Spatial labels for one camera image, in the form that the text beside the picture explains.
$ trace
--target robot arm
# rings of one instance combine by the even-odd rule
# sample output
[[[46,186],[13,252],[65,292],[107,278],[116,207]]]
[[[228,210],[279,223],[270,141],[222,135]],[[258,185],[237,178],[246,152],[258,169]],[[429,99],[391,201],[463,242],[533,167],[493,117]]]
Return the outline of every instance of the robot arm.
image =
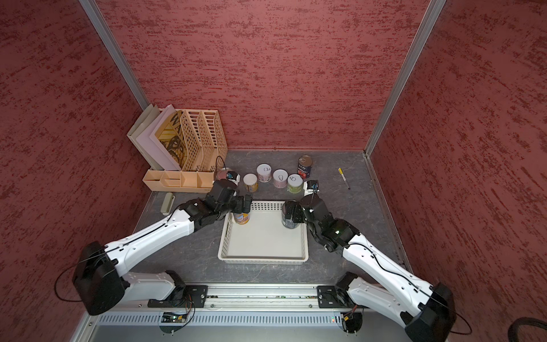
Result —
[[[341,254],[380,283],[367,283],[348,273],[337,284],[341,302],[369,307],[405,328],[412,341],[444,342],[455,320],[452,292],[433,287],[380,252],[357,228],[334,218],[317,195],[317,182],[305,186],[299,201],[313,238],[329,252]]]
[[[133,235],[105,246],[97,241],[85,246],[72,282],[89,314],[101,314],[122,299],[165,299],[176,286],[177,279],[172,278],[178,276],[165,273],[140,277],[139,286],[132,282],[136,277],[129,270],[174,240],[223,219],[229,212],[248,213],[252,198],[236,196],[236,188],[235,182],[228,179],[215,181],[203,200],[189,200],[175,208],[169,217]],[[147,288],[143,280],[154,286]]]

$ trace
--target vent grille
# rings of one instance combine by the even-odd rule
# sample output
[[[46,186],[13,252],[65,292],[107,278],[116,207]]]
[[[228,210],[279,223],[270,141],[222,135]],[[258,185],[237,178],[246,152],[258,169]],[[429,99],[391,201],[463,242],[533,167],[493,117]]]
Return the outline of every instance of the vent grille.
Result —
[[[162,312],[109,312],[101,315],[102,326],[159,326],[183,323],[160,323]],[[340,313],[335,312],[208,312],[197,311],[192,326],[254,327],[338,327]]]
[[[102,326],[157,326],[161,312],[108,312],[102,314]]]

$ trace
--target red textured wall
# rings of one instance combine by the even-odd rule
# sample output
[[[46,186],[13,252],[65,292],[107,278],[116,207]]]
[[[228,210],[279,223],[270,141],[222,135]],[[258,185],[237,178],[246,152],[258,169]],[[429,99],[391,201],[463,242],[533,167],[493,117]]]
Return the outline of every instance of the red textured wall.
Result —
[[[546,15],[448,0],[373,152],[412,267],[473,325],[454,342],[547,320]]]
[[[0,339],[66,341],[84,307],[54,280],[149,194],[125,136],[140,110],[77,0],[3,2],[0,39]]]
[[[230,148],[363,149],[429,0],[98,0],[147,97]]]

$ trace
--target black cable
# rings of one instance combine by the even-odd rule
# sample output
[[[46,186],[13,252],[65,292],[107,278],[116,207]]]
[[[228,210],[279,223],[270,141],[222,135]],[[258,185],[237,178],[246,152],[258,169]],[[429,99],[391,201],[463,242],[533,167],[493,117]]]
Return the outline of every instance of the black cable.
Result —
[[[141,239],[141,238],[147,236],[148,234],[152,234],[152,233],[155,232],[156,230],[158,230],[158,229],[160,229],[160,228],[162,228],[162,227],[167,226],[167,224],[169,223],[169,220],[171,219],[171,217],[173,217],[174,212],[176,212],[177,209],[179,209],[179,208],[181,207],[181,205],[183,205],[183,204],[184,204],[184,203],[179,204],[179,205],[173,210],[173,212],[171,213],[171,215],[169,215],[169,218],[167,219],[167,221],[166,221],[164,224],[162,224],[162,225],[159,226],[159,227],[156,227],[156,228],[152,229],[151,231],[149,231],[149,232],[146,233],[146,234],[143,234],[143,235],[141,235],[141,236],[139,236],[139,237],[134,238],[134,239],[131,240],[131,241],[128,241],[128,242],[124,243],[122,246],[127,246],[127,245],[129,245],[130,243],[135,242],[135,241],[137,241],[138,239]]]
[[[517,318],[507,330],[507,338],[509,339],[509,342],[519,342],[520,326],[532,326],[547,330],[547,322],[532,317],[520,317]]]
[[[57,299],[58,299],[58,300],[61,300],[61,301],[63,301],[63,302],[69,302],[69,303],[79,303],[79,302],[81,302],[81,300],[72,300],[72,299],[61,298],[61,296],[59,295],[59,292],[57,291],[57,283],[59,282],[59,279],[60,279],[60,278],[62,277],[62,275],[65,274],[68,270],[70,270],[70,269],[73,268],[73,267],[78,266],[78,264],[80,264],[80,263],[82,263],[82,262],[85,262],[85,261],[88,261],[88,260],[93,259],[93,258],[98,258],[98,257],[100,257],[100,256],[103,256],[103,255],[107,254],[107,253],[110,253],[110,252],[112,252],[112,251],[118,250],[119,248],[120,248],[120,247],[116,247],[116,248],[111,249],[111,250],[108,251],[108,252],[101,253],[101,254],[99,254],[99,255],[97,255],[97,256],[93,256],[93,257],[89,257],[89,258],[87,258],[87,259],[83,259],[82,261],[79,261],[79,262],[75,263],[74,265],[71,265],[70,267],[68,267],[67,269],[65,269],[63,272],[61,272],[61,274],[60,274],[60,275],[57,277],[57,279],[55,280],[55,283],[53,283],[53,292],[55,293],[55,296],[57,297]]]
[[[137,237],[137,238],[135,238],[135,239],[133,239],[133,240],[131,240],[131,241],[129,241],[129,242],[126,242],[125,244],[122,245],[122,247],[123,247],[123,246],[127,246],[128,244],[130,244],[130,243],[132,243],[132,242],[134,242],[134,241],[136,241],[136,240],[138,240],[138,239],[140,239],[140,238],[142,238],[142,237],[145,237],[145,236],[147,236],[148,234],[153,233],[153,232],[155,232],[156,230],[158,230],[158,229],[160,229],[160,228],[166,226],[167,223],[169,222],[169,220],[173,217],[174,212],[177,211],[177,209],[179,209],[180,206],[183,205],[183,204],[184,204],[184,203],[179,204],[179,205],[173,210],[173,212],[171,213],[171,215],[170,215],[169,218],[167,219],[166,223],[164,223],[164,224],[162,224],[161,226],[159,226],[159,227],[157,227],[157,228],[155,228],[155,229],[149,231],[149,232],[146,233],[146,234],[143,234],[143,235],[141,235],[141,236],[139,236],[139,237]],[[63,301],[63,302],[69,302],[69,303],[79,303],[79,302],[81,302],[81,300],[71,300],[71,299],[61,298],[61,296],[60,296],[59,293],[57,292],[57,283],[59,282],[59,279],[60,279],[60,278],[62,277],[62,275],[65,274],[68,270],[70,270],[70,269],[73,268],[73,267],[78,266],[78,264],[80,264],[80,263],[82,263],[82,262],[85,262],[85,261],[87,261],[87,260],[93,259],[93,258],[98,258],[98,257],[100,257],[100,256],[103,256],[103,255],[105,255],[105,254],[108,254],[108,253],[110,253],[110,252],[112,252],[112,251],[115,251],[115,250],[118,250],[118,249],[120,249],[120,247],[116,247],[116,248],[111,249],[110,251],[101,253],[101,254],[96,255],[96,256],[93,256],[93,257],[89,257],[89,258],[84,259],[84,260],[81,260],[81,261],[75,263],[74,265],[68,267],[68,268],[65,269],[63,272],[61,272],[61,274],[57,277],[57,279],[55,280],[55,283],[53,284],[53,292],[55,293],[55,296],[57,297],[57,299],[59,299],[59,300],[61,300],[61,301]]]
[[[217,155],[217,159],[214,161],[214,168],[215,168],[215,171],[218,171],[218,170],[217,170],[218,158],[220,158],[220,159],[222,160],[222,165],[224,165],[224,168],[226,168],[226,163],[224,162],[224,158],[222,158],[221,155]]]
[[[193,319],[194,319],[194,316],[196,315],[196,306],[194,305],[194,302],[192,301],[192,298],[190,297],[190,295],[188,295],[188,299],[190,300],[190,303],[191,305],[194,307],[194,313],[192,313],[192,317],[190,317],[189,320],[187,320],[183,326],[181,326],[181,329],[184,328],[188,323],[190,323]]]
[[[473,329],[471,327],[471,325],[469,324],[469,322],[462,316],[460,315],[459,313],[455,312],[454,310],[450,309],[448,306],[444,305],[443,303],[439,302],[438,300],[436,300],[435,298],[431,297],[429,294],[425,293],[424,291],[422,291],[420,288],[418,288],[416,285],[414,285],[413,282],[411,282],[410,280],[408,280],[407,277],[405,277],[404,275],[402,274],[399,274],[397,272],[392,272],[390,270],[386,270],[381,264],[380,262],[378,261],[378,257],[374,254],[374,252],[366,247],[365,245],[363,244],[360,244],[358,242],[354,242],[352,244],[348,244],[347,246],[344,246],[344,247],[348,247],[348,246],[351,246],[351,245],[359,245],[359,246],[362,246],[364,247],[366,250],[368,250],[370,252],[370,254],[372,254],[372,257],[376,260],[376,263],[378,264],[378,266],[384,270],[385,272],[388,272],[388,273],[391,273],[391,274],[394,274],[394,275],[398,275],[402,278],[404,278],[404,280],[406,280],[410,285],[414,286],[418,291],[420,291],[421,293],[425,294],[427,297],[429,297],[430,299],[433,299],[435,302],[439,303],[440,305],[444,306],[445,308],[447,308],[449,311],[452,311],[456,314],[456,316],[460,317],[461,319],[463,319],[463,321],[467,324],[467,327],[469,328],[469,332],[467,333],[461,333],[461,332],[455,332],[455,331],[450,331],[452,334],[457,334],[457,335],[471,335],[473,333]]]

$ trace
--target book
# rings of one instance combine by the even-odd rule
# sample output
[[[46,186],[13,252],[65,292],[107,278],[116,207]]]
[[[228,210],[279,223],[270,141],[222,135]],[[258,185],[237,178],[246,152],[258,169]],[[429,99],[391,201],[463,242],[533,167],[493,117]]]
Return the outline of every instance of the book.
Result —
[[[137,142],[137,137],[154,121],[155,118],[158,117],[159,114],[160,110],[157,106],[152,104],[148,105],[148,107],[146,107],[146,109],[138,117],[137,121],[135,121],[135,124],[131,127],[129,132],[127,132],[127,137],[148,162],[152,170],[163,170],[163,168],[142,148],[142,146]]]
[[[156,146],[163,147],[163,153],[172,157],[182,169],[188,158],[188,150],[184,143],[181,115],[182,111],[176,111],[159,122],[150,134],[150,139]]]
[[[136,138],[139,145],[167,171],[180,171],[182,168],[166,147],[159,142],[155,133],[166,120],[169,122],[176,113],[177,111],[173,105],[167,106]]]

